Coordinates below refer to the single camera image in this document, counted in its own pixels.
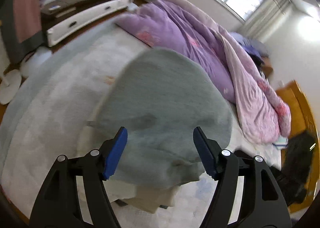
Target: drawer handle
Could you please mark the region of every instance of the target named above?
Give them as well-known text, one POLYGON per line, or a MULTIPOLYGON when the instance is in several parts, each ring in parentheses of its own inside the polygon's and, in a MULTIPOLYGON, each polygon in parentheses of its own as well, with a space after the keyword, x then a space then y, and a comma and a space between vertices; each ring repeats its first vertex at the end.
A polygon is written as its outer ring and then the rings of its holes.
POLYGON ((76 24, 77 24, 77 22, 76 22, 76 21, 74 21, 74 22, 70 23, 70 24, 69 24, 69 28, 70 28, 70 27, 72 27, 72 26, 75 26, 76 24))

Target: wooden headboard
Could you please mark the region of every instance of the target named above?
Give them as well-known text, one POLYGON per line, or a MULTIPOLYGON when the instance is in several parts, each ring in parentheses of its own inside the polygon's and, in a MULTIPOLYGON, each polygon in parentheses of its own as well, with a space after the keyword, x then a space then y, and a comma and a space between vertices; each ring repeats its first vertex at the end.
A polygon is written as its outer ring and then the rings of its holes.
MULTIPOLYGON (((291 133, 289 138, 308 130, 316 140, 316 145, 313 148, 313 158, 311 171, 308 177, 305 188, 307 189, 307 197, 302 204, 292 204, 289 207, 290 213, 297 212, 310 206, 313 202, 316 192, 316 185, 320 174, 320 150, 319 150, 319 137, 315 124, 314 117, 312 115, 308 100, 305 94, 300 90, 296 81, 290 82, 284 88, 276 91, 278 96, 282 98, 290 107, 291 112, 291 133)), ((282 159, 285 159, 285 151, 282 151, 282 159)))

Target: window sill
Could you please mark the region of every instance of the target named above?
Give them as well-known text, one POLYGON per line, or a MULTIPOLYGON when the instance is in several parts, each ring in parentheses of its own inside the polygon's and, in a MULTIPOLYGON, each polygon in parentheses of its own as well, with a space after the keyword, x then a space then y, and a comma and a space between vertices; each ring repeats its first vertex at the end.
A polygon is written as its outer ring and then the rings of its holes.
POLYGON ((245 23, 245 20, 242 19, 234 10, 232 10, 229 6, 227 6, 225 3, 223 3, 221 0, 215 0, 220 5, 222 5, 226 10, 228 10, 234 17, 236 17, 242 24, 245 23))

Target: gray-green cloth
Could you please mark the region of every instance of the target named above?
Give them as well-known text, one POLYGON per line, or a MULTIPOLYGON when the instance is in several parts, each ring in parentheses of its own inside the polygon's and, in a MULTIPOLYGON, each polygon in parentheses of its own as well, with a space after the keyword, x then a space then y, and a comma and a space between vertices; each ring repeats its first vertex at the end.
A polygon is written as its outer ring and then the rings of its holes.
POLYGON ((106 139, 121 126, 128 130, 112 178, 136 185, 169 188, 199 180, 204 168, 193 144, 195 127, 221 148, 231 137, 225 99, 198 64, 172 50, 151 49, 132 61, 100 109, 89 125, 106 139))

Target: mattress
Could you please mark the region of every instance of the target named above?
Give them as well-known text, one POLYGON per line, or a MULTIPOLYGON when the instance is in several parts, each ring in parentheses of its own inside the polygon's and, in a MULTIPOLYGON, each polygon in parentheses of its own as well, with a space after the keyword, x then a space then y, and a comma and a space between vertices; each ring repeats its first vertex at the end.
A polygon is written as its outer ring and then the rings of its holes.
MULTIPOLYGON (((5 194, 24 215, 30 217, 37 193, 56 157, 76 157, 82 128, 101 97, 109 92, 109 80, 146 49, 147 45, 113 25, 112 20, 106 21, 65 45, 22 85, 0 126, 0 174, 5 194)), ((261 155, 271 165, 281 164, 280 152, 272 145, 253 145, 243 137, 235 112, 228 149, 261 155)), ((130 222, 131 227, 154 226, 152 222, 159 227, 176 227, 187 225, 187 221, 196 227, 215 186, 216 182, 203 174, 200 181, 181 186, 174 199, 175 207, 159 209, 154 215, 131 206, 113 207, 120 224, 128 223, 129 217, 142 217, 134 224, 130 222)), ((236 206, 241 201, 241 186, 238 187, 233 219, 237 218, 236 206)))

